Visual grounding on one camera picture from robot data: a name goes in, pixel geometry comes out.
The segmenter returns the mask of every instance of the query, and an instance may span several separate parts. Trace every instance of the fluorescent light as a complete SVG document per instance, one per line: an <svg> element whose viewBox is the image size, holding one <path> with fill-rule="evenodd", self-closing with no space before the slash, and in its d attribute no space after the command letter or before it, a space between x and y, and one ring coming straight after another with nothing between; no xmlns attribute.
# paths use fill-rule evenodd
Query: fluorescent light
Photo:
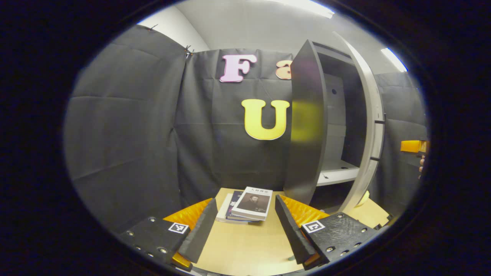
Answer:
<svg viewBox="0 0 491 276"><path fill-rule="evenodd" d="M402 62L396 57L396 55L394 55L394 53L389 48L382 49L381 51L382 54L384 54L384 56L386 56L390 60L390 62L394 64L397 70L401 71L401 73L408 71L404 64L402 64Z"/></svg>
<svg viewBox="0 0 491 276"><path fill-rule="evenodd" d="M330 9L322 6L321 4L317 4L316 2L311 0L266 0L266 1L277 2L285 5L290 5L299 9L308 10L310 12L327 17L329 19L332 18L332 15L334 14L334 12L331 11Z"/></svg>

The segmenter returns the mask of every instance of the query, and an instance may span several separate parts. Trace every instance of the human hand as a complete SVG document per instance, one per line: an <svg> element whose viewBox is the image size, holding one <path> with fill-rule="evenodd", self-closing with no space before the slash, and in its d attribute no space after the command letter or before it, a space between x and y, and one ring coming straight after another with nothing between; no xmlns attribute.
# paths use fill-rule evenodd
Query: human hand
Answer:
<svg viewBox="0 0 491 276"><path fill-rule="evenodd" d="M421 160L419 161L419 164L421 165L421 167L419 167L419 171L420 172L423 171L423 164L424 164L424 162L425 162L425 156L423 155L421 157Z"/></svg>

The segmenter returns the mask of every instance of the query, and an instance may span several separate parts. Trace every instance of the portrait on book cover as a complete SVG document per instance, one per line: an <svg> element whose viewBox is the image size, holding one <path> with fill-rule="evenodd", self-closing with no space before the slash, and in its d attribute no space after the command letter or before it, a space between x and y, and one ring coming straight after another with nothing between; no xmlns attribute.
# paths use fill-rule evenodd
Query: portrait on book cover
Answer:
<svg viewBox="0 0 491 276"><path fill-rule="evenodd" d="M267 195L246 193L237 207L248 211L265 213L268 208L269 199L270 197Z"/></svg>

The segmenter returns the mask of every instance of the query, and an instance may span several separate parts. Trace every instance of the book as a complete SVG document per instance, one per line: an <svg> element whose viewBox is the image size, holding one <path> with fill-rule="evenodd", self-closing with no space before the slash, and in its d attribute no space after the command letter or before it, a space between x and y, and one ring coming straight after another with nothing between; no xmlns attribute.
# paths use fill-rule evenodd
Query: book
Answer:
<svg viewBox="0 0 491 276"><path fill-rule="evenodd" d="M235 206L235 204L237 204L237 201L239 201L239 198L241 197L242 193L243 193L242 191L234 191L232 195L232 199L229 201L230 204L228 206L227 215L225 217L228 220L236 220L236 221L250 221L250 222L259 221L259 220L244 218L242 216L237 216L232 214L232 208Z"/></svg>
<svg viewBox="0 0 491 276"><path fill-rule="evenodd" d="M231 214L252 220L265 221L270 209L272 190L246 187Z"/></svg>
<svg viewBox="0 0 491 276"><path fill-rule="evenodd" d="M219 222L227 222L227 223L235 223L235 224L248 224L248 221L236 221L236 220L228 220L226 215L228 211L228 207L230 206L230 201L232 200L232 193L227 194L225 200L223 201L220 210L218 211L216 221Z"/></svg>

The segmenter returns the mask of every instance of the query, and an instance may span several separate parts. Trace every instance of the ceiling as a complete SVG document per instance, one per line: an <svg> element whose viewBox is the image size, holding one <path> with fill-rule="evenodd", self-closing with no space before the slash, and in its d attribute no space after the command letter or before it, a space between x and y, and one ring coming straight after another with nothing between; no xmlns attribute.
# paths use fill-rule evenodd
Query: ceiling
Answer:
<svg viewBox="0 0 491 276"><path fill-rule="evenodd" d="M336 31L363 56L374 74L398 72L386 48L353 20L331 19L264 0L187 0L176 5L211 50L250 48L296 53L307 39L347 52Z"/></svg>

